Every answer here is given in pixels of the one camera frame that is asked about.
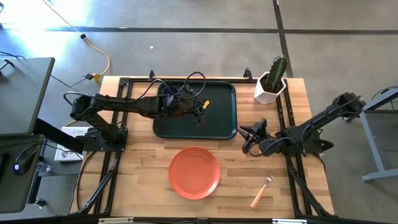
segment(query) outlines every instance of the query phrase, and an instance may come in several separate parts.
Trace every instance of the concrete floor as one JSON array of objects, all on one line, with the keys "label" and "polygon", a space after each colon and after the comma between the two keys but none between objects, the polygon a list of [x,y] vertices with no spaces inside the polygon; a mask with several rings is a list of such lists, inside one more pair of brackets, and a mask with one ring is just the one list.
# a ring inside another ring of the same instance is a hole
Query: concrete floor
[{"label": "concrete floor", "polygon": [[[26,57],[55,57],[52,75],[69,84],[106,66],[106,59],[89,48],[77,33],[43,31],[46,26],[66,24],[41,1],[1,2],[5,8],[0,13],[0,23],[23,26],[20,30],[0,30],[0,50]],[[51,3],[76,26],[277,28],[272,0]],[[285,29],[398,29],[395,0],[279,0],[279,4]],[[147,75],[152,69],[159,75],[187,75],[199,70],[207,76],[240,77],[249,67],[258,77],[281,54],[278,34],[86,35],[111,57],[108,75]],[[342,92],[353,91],[370,100],[381,88],[398,85],[398,35],[287,34],[286,41],[293,75],[305,79],[313,114],[324,110]],[[95,93],[99,87],[94,82],[84,82],[78,88]],[[40,117],[56,127],[70,121],[70,107],[62,99],[65,91],[70,90],[51,79],[40,110]],[[335,213],[345,218],[397,223],[398,177],[368,184],[361,180],[362,174],[376,171],[376,165],[359,120],[345,124],[337,119],[324,130],[322,137],[335,143],[324,156]],[[75,182],[75,176],[43,178],[39,197],[49,201],[47,207],[39,210],[29,205],[22,213],[0,215],[0,220],[66,214]]]}]

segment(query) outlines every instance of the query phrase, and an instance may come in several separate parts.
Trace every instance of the fork handle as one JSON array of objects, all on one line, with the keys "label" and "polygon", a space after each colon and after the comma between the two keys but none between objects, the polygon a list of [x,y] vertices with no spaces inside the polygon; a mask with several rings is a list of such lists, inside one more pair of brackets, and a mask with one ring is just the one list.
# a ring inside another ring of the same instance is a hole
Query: fork handle
[{"label": "fork handle", "polygon": [[264,191],[264,189],[267,187],[267,184],[264,184],[261,188],[261,190],[259,191],[259,193],[257,194],[256,198],[254,199],[254,201],[252,202],[252,204],[250,205],[250,207],[252,208],[257,208],[257,204],[260,201],[261,195]]}]

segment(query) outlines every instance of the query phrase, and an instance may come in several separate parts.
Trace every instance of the cactus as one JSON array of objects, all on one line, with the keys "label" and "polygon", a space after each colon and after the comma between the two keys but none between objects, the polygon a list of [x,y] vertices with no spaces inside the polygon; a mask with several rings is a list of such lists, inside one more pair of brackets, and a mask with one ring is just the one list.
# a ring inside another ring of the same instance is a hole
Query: cactus
[{"label": "cactus", "polygon": [[287,59],[285,56],[277,56],[274,59],[265,82],[262,82],[264,91],[277,93],[282,88],[281,80],[286,71],[286,66]]}]

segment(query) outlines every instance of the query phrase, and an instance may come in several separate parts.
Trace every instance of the computer mouse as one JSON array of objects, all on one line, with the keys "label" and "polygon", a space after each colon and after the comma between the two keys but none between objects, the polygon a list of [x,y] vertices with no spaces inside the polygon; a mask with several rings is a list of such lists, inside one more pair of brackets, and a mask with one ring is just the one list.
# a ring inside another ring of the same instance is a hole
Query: computer mouse
[{"label": "computer mouse", "polygon": [[36,155],[36,147],[27,147],[17,156],[14,163],[14,173],[24,175],[32,166],[33,158]]}]

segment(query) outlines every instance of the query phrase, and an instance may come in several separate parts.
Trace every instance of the potted cactus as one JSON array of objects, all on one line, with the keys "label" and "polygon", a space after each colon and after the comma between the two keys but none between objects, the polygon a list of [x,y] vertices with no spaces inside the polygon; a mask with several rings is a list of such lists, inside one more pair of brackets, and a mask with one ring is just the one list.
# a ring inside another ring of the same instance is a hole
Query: potted cactus
[{"label": "potted cactus", "polygon": [[261,104],[272,103],[286,88],[282,76],[286,71],[287,59],[281,55],[274,59],[269,72],[265,72],[257,80],[254,98]]}]

